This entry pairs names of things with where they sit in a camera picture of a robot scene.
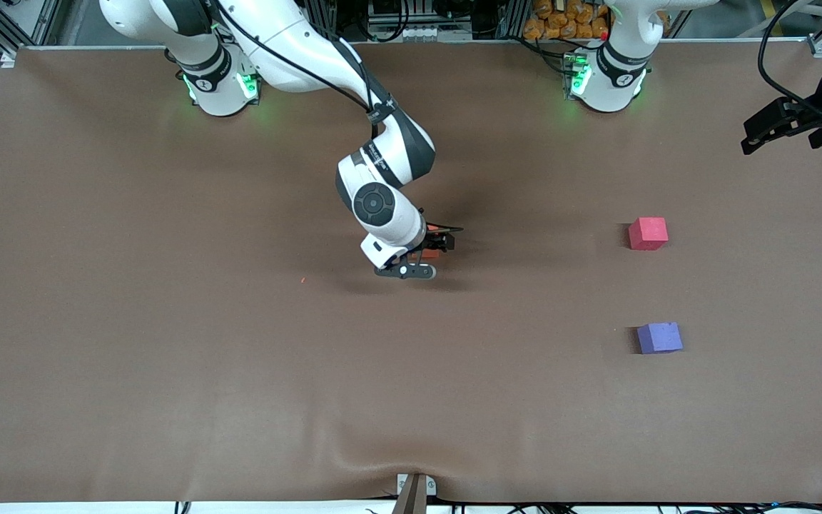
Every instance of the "brown table surface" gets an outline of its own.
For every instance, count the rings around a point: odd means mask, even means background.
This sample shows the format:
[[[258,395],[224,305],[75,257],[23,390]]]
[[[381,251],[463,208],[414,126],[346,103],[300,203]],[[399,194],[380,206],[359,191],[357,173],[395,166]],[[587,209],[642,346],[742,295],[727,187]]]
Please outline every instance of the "brown table surface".
[[[0,501],[822,501],[822,150],[741,155],[756,45],[663,45],[620,114],[516,45],[363,46],[430,131],[440,277],[372,275],[332,91],[213,119],[160,51],[0,72]],[[812,91],[822,61],[777,43]],[[624,246],[664,216],[672,241]],[[636,354],[630,328],[686,345]]]

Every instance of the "cable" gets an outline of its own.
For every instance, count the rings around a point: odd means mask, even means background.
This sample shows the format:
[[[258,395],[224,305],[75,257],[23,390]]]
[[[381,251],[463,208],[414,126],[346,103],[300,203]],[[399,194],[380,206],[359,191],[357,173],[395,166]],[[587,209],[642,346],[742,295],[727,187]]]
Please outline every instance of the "cable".
[[[783,16],[783,14],[785,14],[786,11],[788,11],[794,4],[795,2],[788,2],[785,6],[782,6],[782,9],[779,9],[779,11],[776,12],[776,15],[773,16],[772,20],[770,20],[769,25],[766,26],[766,32],[763,33],[763,39],[760,41],[760,51],[757,53],[756,57],[756,67],[757,71],[760,71],[760,76],[763,77],[763,81],[769,84],[774,90],[781,92],[781,94],[786,95],[794,101],[797,101],[802,107],[822,118],[821,109],[816,108],[811,104],[811,102],[801,98],[797,94],[794,94],[779,82],[774,81],[774,79],[769,76],[769,73],[766,72],[766,67],[763,65],[763,56],[766,55],[766,43],[769,41],[770,33],[773,32],[774,27],[776,27],[776,24],[779,22],[779,19]]]
[[[258,48],[261,48],[261,49],[267,51],[272,56],[277,58],[279,61],[283,61],[284,63],[286,63],[288,65],[291,65],[296,69],[299,69],[299,71],[302,71],[303,73],[306,73],[310,77],[313,77],[314,79],[317,79],[317,81],[322,82],[323,84],[325,84],[326,86],[329,86],[333,90],[338,91],[339,94],[342,94],[348,100],[355,102],[355,104],[357,104],[357,105],[360,105],[360,107],[363,109],[363,111],[368,112],[368,107],[363,103],[363,101],[358,100],[352,94],[349,94],[348,91],[345,91],[342,88],[336,86],[335,84],[332,84],[332,82],[326,81],[326,79],[320,77],[319,75],[313,73],[312,71],[309,71],[309,69],[303,68],[303,66],[297,64],[294,61],[291,61],[290,59],[286,58],[286,56],[283,56],[280,53],[278,53],[277,51],[275,51],[271,48],[268,48],[268,45],[265,45],[265,43],[258,40],[258,38],[256,38],[255,36],[251,36],[247,31],[245,31],[245,29],[243,29],[243,27],[239,23],[237,23],[237,20],[233,19],[233,17],[230,14],[228,14],[228,11],[226,11],[226,9],[219,9],[219,12],[221,13],[221,16],[224,16],[224,19],[230,23],[230,25],[234,26],[234,29],[237,29],[243,36],[245,36],[247,39],[249,39],[250,41],[255,43],[255,45],[258,46]]]
[[[370,89],[370,81],[367,79],[366,73],[366,65],[363,62],[358,63],[360,65],[361,71],[361,78],[363,79],[363,83],[366,84],[366,104],[367,110],[366,113],[372,113],[372,90]],[[375,139],[376,136],[379,136],[379,124],[370,123],[370,139]]]
[[[389,41],[394,41],[398,39],[398,36],[401,36],[405,29],[408,28],[408,23],[411,22],[411,6],[408,6],[408,0],[402,0],[402,5],[405,7],[405,20],[402,22],[402,13],[401,11],[398,12],[398,25],[395,27],[395,32],[392,33],[392,36],[388,36],[386,39],[379,39],[379,36],[374,36],[370,34],[366,29],[363,28],[363,24],[360,21],[360,17],[357,17],[355,23],[357,25],[357,29],[360,30],[361,34],[371,41],[375,41],[377,43],[388,43]]]
[[[526,49],[532,50],[532,52],[535,52],[535,53],[538,53],[538,54],[541,54],[541,55],[558,56],[559,58],[562,58],[564,56],[564,54],[562,54],[560,52],[551,52],[551,51],[539,49],[538,46],[537,46],[537,44],[538,44],[537,39],[535,39],[535,44],[534,45],[532,45],[532,43],[529,43],[528,39],[523,39],[523,38],[520,38],[519,36],[509,36],[508,39],[518,41],[519,43],[522,43],[522,45],[525,46]],[[582,43],[577,43],[577,42],[575,42],[574,40],[571,40],[571,39],[558,39],[558,41],[561,41],[562,43],[567,43],[568,45],[578,46],[578,48],[586,49],[586,50],[597,50],[597,49],[601,48],[601,45],[599,45],[599,46],[588,46],[588,45],[583,45]]]
[[[537,39],[534,40],[534,45],[535,45],[535,48],[538,49],[538,54],[541,56],[541,60],[544,61],[544,64],[546,64],[548,68],[554,69],[554,71],[556,71],[557,73],[560,73],[561,75],[567,75],[567,72],[564,71],[564,69],[557,68],[557,66],[555,66],[554,63],[547,60],[547,56],[544,55],[544,52],[541,50],[541,45],[538,44]]]

